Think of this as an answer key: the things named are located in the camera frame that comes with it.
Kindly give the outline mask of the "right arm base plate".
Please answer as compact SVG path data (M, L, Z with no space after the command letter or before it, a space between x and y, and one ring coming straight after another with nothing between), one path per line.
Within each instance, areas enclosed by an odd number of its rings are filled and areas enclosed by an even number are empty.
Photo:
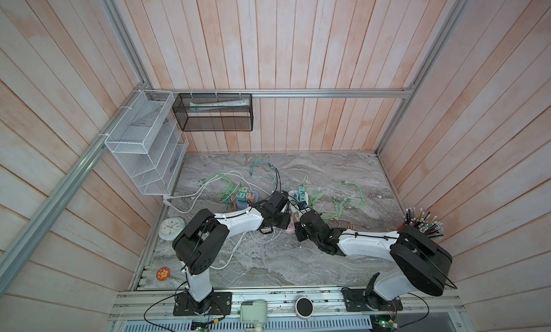
M348 312L365 311L400 311L403 310L403 304L399 298L394 300L385 300L376 293L367 293L367 289L351 289L348 287L341 289L344 304Z

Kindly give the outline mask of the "white round clock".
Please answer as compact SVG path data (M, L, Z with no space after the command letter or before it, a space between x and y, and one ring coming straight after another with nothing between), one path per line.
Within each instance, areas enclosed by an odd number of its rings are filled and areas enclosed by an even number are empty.
M185 221L181 217L165 219L159 226L158 236L164 241L173 241L185 228Z

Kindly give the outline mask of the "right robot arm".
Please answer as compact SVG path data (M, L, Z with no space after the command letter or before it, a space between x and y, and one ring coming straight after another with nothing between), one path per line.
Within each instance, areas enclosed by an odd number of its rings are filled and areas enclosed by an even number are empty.
M373 310L413 291L442 296L453 257L415 227L406 225L392 232L358 232L331 228L315 211L308 211L295 223L300 242L312 241L328 255L374 257L395 263L387 273L375 273L364 290Z

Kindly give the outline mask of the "red pencil cup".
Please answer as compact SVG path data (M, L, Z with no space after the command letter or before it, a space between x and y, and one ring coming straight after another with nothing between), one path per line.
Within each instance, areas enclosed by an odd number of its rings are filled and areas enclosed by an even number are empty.
M416 228L433 240L442 240L444 236L445 230L442 221L439 221L436 215L432 215L426 209L407 208L403 227L407 226Z

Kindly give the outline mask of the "black mesh basket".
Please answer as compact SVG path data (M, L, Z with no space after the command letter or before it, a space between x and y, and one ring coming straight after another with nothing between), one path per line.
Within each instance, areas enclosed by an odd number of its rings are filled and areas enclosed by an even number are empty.
M251 132L253 99L244 93L180 93L172 106L184 132Z

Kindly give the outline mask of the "white box device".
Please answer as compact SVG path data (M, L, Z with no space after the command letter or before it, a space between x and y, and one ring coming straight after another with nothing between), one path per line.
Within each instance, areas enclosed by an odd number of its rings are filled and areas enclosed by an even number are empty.
M246 301L240 307L240 322L247 325L246 331L264 330L268 321L268 303L264 300Z

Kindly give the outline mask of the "blue power strip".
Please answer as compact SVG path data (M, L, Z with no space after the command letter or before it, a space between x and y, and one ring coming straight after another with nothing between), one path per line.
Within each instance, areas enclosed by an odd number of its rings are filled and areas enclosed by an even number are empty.
M242 188L235 198L237 210L246 209L250 205L250 203L255 204L258 201L258 197L259 194L257 191Z

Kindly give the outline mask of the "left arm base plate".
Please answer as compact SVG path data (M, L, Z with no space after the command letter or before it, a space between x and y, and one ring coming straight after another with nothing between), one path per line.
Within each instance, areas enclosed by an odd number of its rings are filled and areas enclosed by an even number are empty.
M230 315L232 305L231 292L215 292L198 301L187 290L175 296L174 316Z

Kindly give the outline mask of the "pink power strip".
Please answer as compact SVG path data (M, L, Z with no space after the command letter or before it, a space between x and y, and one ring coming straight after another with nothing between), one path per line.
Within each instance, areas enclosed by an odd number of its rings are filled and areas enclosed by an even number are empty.
M285 229L286 234L292 235L295 233L295 230L296 230L295 223L297 223L299 219L300 219L300 216L298 213L295 213L291 216L288 227Z

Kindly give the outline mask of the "white power strip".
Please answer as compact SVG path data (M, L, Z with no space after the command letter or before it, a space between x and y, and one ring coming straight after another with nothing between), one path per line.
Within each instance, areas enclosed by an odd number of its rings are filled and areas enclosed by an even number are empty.
M290 190L288 198L291 205L298 211L309 210L309 196L303 186L300 186L297 190Z

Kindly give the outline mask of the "black round speaker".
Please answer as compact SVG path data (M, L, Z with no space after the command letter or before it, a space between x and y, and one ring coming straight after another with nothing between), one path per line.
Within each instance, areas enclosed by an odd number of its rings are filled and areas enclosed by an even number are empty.
M314 312L313 301L306 296L301 296L295 302L294 311L299 319L309 319Z

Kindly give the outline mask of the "red round sticker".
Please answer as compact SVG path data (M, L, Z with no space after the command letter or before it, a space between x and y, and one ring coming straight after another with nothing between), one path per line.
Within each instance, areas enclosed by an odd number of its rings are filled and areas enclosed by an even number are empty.
M168 267L161 267L156 272L156 279L160 282L168 280L171 275L171 270Z

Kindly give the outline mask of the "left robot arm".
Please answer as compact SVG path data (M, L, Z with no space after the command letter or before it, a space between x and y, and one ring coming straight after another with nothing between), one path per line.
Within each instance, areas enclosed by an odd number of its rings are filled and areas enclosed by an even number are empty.
M291 221L289 197L274 191L269 197L246 208L225 214L202 209L176 236L172 248L183 264L187 292L202 303L212 293L209 269L229 237L262 229L285 230Z

